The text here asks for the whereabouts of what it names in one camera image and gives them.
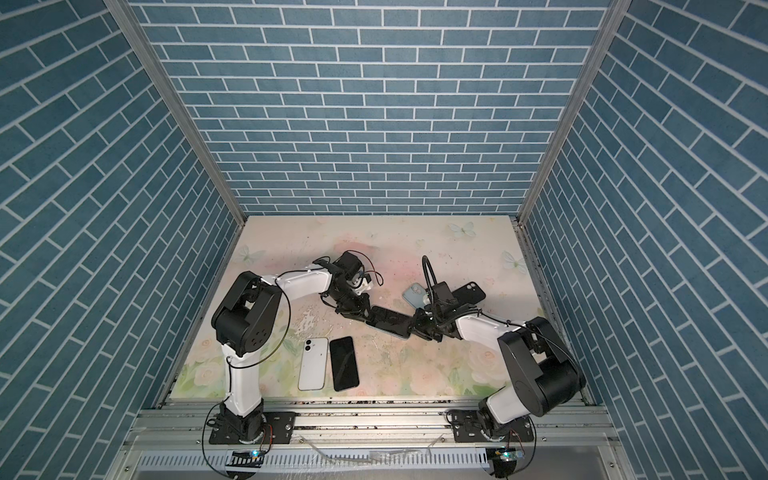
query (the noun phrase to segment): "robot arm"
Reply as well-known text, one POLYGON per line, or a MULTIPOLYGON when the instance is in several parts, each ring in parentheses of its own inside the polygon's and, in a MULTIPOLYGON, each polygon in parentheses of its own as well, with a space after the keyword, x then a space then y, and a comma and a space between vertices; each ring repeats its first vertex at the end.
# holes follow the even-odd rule
MULTIPOLYGON (((425 272, 432 272, 423 257, 425 272)), ((371 278, 362 262, 345 252, 334 262, 315 260, 303 270, 279 276, 241 273, 211 321, 227 359, 227 401, 219 417, 241 442, 259 438, 263 399, 259 391, 259 350, 269 339, 280 301, 319 293, 323 302, 346 318, 362 321, 403 339, 411 334, 425 340, 443 336, 481 343, 500 353, 511 385, 480 402, 478 419, 489 438, 506 435, 509 424, 531 413, 542 416, 568 401, 586 384, 584 375, 549 322, 541 317, 514 325, 483 316, 475 305, 485 294, 475 283, 451 291, 445 282, 432 285, 432 303, 412 316, 371 306, 371 278), (336 305, 324 299, 330 297, 336 305), (533 354, 542 354, 537 361, 533 354)))

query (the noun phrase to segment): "black smartphone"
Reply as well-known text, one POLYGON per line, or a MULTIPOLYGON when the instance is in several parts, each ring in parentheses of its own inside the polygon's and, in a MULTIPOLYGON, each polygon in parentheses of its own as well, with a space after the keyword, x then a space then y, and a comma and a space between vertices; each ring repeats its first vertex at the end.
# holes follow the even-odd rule
POLYGON ((354 388, 360 384, 355 359, 355 344, 351 336, 331 340, 331 373, 333 374, 333 389, 337 392, 354 388))

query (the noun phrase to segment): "brick wallpaper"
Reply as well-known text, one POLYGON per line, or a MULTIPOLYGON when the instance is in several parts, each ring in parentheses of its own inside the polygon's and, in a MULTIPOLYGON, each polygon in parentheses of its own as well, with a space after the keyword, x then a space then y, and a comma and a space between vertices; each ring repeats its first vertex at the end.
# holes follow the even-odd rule
POLYGON ((634 0, 530 229, 638 478, 768 478, 768 4, 634 0))
POLYGON ((608 0, 131 2, 249 214, 515 214, 608 0))
POLYGON ((0 478, 104 475, 234 225, 101 0, 0 2, 0 478))

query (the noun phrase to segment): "power wire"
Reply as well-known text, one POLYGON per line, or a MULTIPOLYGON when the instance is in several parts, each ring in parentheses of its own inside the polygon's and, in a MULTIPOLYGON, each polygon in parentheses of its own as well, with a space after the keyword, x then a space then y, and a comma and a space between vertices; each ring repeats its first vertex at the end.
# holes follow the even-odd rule
POLYGON ((536 433, 536 424, 533 423, 533 419, 531 419, 531 417, 528 417, 528 418, 529 418, 529 422, 531 422, 531 428, 533 429, 533 451, 531 452, 531 458, 528 460, 528 463, 523 465, 523 468, 520 468, 518 471, 512 472, 512 475, 516 475, 522 472, 523 470, 525 470, 526 468, 530 467, 531 463, 533 463, 533 458, 536 456, 536 443, 538 440, 538 435, 536 433))
POLYGON ((221 472, 219 472, 218 470, 216 470, 216 469, 214 468, 214 466, 210 464, 210 462, 208 461, 208 457, 205 455, 205 426, 208 424, 208 417, 210 417, 210 413, 211 413, 211 412, 212 412, 212 411, 213 411, 213 410, 214 410, 216 407, 218 407, 219 405, 223 405, 223 404, 224 404, 224 402, 226 402, 226 401, 227 401, 227 400, 229 400, 229 399, 230 399, 230 397, 228 396, 228 397, 226 397, 224 400, 222 400, 221 402, 215 403, 215 404, 214 404, 214 406, 210 407, 210 410, 208 410, 208 413, 205 415, 205 422, 203 422, 203 433, 200 435, 200 450, 203 452, 203 460, 205 461, 205 464, 206 464, 206 465, 208 465, 208 468, 210 468, 211 470, 213 470, 213 471, 214 471, 214 472, 216 472, 217 474, 219 474, 219 475, 221 475, 221 476, 223 476, 223 477, 225 477, 225 478, 229 478, 230 480, 232 480, 232 478, 230 478, 230 476, 229 476, 229 475, 227 475, 227 474, 225 474, 225 473, 221 473, 221 472))

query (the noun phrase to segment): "floral tabletop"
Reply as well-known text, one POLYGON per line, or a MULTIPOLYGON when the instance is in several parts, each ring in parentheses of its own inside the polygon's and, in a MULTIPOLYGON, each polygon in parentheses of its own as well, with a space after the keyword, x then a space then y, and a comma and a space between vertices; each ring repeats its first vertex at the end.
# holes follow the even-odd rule
MULTIPOLYGON (((424 285, 421 257, 427 255, 438 281, 453 289, 478 283, 488 296, 482 309, 513 322, 544 315, 508 217, 250 217, 171 398, 223 398, 224 361, 210 317, 238 274, 277 274, 323 255, 336 259, 344 250, 363 252, 384 276, 384 285, 369 291, 373 305, 412 314, 402 292, 424 285)), ((264 397, 486 396, 509 382, 502 358, 477 343, 398 339, 336 315, 317 295, 291 306, 283 346, 260 366, 264 397), (328 362, 325 387, 299 391, 304 340, 343 336, 354 339, 360 386, 335 392, 328 362)), ((283 300, 262 351, 274 348, 286 322, 283 300)))

